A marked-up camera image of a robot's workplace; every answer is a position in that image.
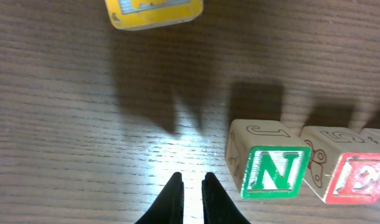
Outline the red E block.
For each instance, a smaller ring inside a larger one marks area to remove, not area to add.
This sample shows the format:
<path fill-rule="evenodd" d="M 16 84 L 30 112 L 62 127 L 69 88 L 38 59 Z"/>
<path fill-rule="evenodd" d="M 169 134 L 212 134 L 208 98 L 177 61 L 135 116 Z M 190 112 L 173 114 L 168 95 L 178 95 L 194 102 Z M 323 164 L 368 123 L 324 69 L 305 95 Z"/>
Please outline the red E block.
<path fill-rule="evenodd" d="M 372 204 L 380 198 L 380 146 L 348 128 L 305 126 L 311 148 L 303 180 L 327 204 Z"/>

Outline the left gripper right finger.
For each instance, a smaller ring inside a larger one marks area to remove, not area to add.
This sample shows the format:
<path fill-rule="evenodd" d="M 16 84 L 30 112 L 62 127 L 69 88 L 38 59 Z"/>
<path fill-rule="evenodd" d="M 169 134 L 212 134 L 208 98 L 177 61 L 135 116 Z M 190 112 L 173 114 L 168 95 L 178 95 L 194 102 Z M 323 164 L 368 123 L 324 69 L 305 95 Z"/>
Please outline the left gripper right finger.
<path fill-rule="evenodd" d="M 250 224 L 212 172 L 202 181 L 202 204 L 204 224 Z"/>

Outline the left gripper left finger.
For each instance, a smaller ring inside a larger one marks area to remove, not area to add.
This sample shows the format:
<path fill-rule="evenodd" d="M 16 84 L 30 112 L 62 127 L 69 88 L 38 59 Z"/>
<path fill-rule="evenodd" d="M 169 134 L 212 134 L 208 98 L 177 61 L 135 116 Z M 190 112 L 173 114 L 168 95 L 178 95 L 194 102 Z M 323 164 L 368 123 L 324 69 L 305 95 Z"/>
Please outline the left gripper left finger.
<path fill-rule="evenodd" d="M 175 172 L 150 208 L 135 224 L 183 224 L 184 183 Z"/>

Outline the green N block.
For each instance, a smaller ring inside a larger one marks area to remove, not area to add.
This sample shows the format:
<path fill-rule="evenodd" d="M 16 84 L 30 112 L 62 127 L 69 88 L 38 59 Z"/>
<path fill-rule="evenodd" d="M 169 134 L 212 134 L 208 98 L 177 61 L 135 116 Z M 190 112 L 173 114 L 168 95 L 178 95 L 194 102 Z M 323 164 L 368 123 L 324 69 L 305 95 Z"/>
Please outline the green N block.
<path fill-rule="evenodd" d="M 279 121 L 230 124 L 225 160 L 243 199 L 296 197 L 310 156 L 310 147 Z"/>

